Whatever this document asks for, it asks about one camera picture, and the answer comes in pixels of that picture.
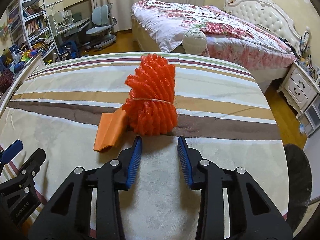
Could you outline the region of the orange paper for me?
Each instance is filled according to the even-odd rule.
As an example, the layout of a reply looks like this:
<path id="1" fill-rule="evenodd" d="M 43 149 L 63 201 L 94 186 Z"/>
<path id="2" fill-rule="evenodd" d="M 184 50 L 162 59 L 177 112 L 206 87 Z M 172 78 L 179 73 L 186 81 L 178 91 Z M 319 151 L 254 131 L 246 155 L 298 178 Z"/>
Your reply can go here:
<path id="1" fill-rule="evenodd" d="M 128 117 L 122 108 L 114 113 L 102 113 L 93 150 L 105 152 L 116 147 L 128 126 Z"/>

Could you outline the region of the red foam fruit net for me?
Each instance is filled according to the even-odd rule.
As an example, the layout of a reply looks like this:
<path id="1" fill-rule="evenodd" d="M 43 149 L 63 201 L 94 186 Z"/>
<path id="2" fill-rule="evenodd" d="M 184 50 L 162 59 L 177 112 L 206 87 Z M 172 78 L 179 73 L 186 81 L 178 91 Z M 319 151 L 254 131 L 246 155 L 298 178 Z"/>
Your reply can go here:
<path id="1" fill-rule="evenodd" d="M 175 65 L 157 54 L 140 58 L 134 74 L 127 76 L 129 98 L 122 105 L 129 126 L 140 135 L 167 134 L 177 126 Z"/>

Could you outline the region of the black trash bin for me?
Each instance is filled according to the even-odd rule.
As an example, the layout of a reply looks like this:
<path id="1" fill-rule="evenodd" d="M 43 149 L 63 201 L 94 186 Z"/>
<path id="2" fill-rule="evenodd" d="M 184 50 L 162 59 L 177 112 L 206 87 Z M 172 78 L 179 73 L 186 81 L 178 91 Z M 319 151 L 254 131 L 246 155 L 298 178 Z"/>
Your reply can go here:
<path id="1" fill-rule="evenodd" d="M 308 209 L 312 191 L 312 173 L 304 151 L 295 144 L 284 145 L 289 176 L 287 223 L 295 231 Z"/>

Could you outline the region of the striped bed sheet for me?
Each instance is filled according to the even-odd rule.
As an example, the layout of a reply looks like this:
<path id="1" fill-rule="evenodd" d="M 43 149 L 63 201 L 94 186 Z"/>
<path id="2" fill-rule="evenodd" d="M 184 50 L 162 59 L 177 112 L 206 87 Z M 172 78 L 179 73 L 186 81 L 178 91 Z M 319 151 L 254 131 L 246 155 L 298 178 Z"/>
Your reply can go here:
<path id="1" fill-rule="evenodd" d="M 201 193 L 184 181 L 180 136 L 218 167 L 244 167 L 287 214 L 283 142 L 255 79 L 237 64 L 187 54 L 115 53 L 36 68 L 1 116 L 1 147 L 23 142 L 1 181 L 14 178 L 36 149 L 45 151 L 34 222 L 74 168 L 101 167 L 137 134 L 139 170 L 132 188 L 119 193 L 127 239 L 194 239 Z"/>

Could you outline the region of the plastic drawer unit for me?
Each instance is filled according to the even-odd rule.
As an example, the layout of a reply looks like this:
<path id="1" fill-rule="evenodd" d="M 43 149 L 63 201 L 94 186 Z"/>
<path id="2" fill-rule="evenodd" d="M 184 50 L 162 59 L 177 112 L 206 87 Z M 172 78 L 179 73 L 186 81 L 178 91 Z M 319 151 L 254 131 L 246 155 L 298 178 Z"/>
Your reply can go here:
<path id="1" fill-rule="evenodd" d="M 312 135 L 319 128 L 319 101 L 313 102 L 298 120 L 306 136 Z"/>

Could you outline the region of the white bookshelf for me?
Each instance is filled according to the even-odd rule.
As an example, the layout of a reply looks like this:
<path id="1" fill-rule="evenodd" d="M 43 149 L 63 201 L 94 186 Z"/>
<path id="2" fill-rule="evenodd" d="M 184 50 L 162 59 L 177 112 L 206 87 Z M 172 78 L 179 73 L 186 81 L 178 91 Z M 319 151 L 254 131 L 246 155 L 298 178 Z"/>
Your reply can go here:
<path id="1" fill-rule="evenodd" d="M 44 0 L 11 0 L 6 10 L 9 35 L 19 50 L 38 50 L 44 61 L 59 53 Z"/>

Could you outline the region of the white nightstand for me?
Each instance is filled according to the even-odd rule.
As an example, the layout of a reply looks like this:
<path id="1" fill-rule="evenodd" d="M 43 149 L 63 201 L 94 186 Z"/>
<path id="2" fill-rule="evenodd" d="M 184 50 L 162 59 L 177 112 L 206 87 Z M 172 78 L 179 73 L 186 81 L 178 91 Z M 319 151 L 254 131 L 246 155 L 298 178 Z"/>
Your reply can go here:
<path id="1" fill-rule="evenodd" d="M 319 87 L 312 77 L 294 62 L 277 90 L 277 93 L 280 92 L 284 94 L 287 103 L 296 110 L 298 119 L 319 93 Z"/>

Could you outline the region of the grey study desk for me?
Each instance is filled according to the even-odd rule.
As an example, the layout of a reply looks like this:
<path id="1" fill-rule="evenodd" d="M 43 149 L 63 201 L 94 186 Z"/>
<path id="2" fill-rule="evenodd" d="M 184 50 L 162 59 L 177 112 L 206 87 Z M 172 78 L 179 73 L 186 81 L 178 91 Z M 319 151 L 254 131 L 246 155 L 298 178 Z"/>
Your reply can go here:
<path id="1" fill-rule="evenodd" d="M 67 38 L 84 30 L 90 24 L 90 18 L 74 21 L 71 10 L 58 11 L 53 15 L 48 15 L 48 23 L 52 32 L 57 52 L 62 54 L 63 38 Z"/>

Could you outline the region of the blue-grey desk chair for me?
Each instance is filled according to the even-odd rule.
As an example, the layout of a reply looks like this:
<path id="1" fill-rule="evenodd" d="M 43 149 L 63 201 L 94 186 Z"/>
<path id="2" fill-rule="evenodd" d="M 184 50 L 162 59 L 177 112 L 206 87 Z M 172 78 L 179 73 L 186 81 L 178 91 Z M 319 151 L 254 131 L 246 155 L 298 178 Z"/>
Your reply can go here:
<path id="1" fill-rule="evenodd" d="M 94 27 L 86 31 L 87 36 L 95 36 L 95 39 L 85 44 L 86 49 L 102 50 L 116 41 L 113 28 L 117 25 L 117 20 L 111 16 L 113 3 L 108 3 L 96 7 L 92 11 L 91 21 Z"/>

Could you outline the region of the floral quilt bed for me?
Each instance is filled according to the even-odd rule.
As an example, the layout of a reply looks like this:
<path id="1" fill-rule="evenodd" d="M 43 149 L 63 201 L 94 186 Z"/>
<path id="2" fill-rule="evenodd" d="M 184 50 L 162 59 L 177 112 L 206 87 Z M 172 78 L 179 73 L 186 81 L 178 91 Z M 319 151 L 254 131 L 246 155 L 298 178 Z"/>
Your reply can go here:
<path id="1" fill-rule="evenodd" d="M 131 7 L 132 31 L 144 51 L 171 53 L 189 29 L 207 38 L 204 55 L 236 63 L 247 70 L 289 67 L 296 57 L 279 38 L 213 5 L 142 0 Z"/>

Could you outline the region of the white tufted headboard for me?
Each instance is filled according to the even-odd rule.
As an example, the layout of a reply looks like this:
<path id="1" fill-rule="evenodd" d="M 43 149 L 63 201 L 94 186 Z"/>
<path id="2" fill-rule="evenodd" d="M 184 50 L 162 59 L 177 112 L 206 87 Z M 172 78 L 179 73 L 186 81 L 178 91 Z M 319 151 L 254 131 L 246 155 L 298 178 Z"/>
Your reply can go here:
<path id="1" fill-rule="evenodd" d="M 271 34 L 288 40 L 296 49 L 307 45 L 310 28 L 300 35 L 289 15 L 272 0 L 225 0 L 224 10 L 233 16 L 246 20 Z"/>

